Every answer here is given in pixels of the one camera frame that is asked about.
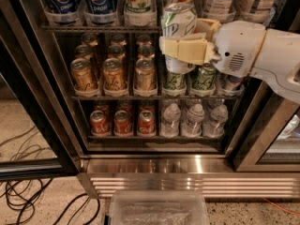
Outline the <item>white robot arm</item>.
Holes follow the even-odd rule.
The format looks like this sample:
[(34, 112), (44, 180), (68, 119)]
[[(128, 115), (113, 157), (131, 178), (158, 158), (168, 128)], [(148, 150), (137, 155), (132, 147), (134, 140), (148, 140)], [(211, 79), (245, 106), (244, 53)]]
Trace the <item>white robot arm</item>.
[(198, 66), (212, 63), (221, 73), (260, 79), (279, 96), (300, 104), (299, 34), (254, 22), (221, 24), (199, 19), (195, 34), (163, 36), (159, 48), (181, 62)]

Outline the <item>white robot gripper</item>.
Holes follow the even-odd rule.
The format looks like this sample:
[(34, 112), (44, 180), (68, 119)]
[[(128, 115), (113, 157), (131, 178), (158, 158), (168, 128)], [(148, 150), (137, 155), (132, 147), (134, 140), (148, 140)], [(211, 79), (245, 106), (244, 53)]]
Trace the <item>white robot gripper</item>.
[(197, 31), (184, 37), (160, 37), (161, 52), (199, 66), (217, 61), (219, 54), (215, 68), (238, 78), (248, 75), (266, 32), (260, 23), (234, 21), (221, 25), (218, 20), (204, 18), (197, 19)]

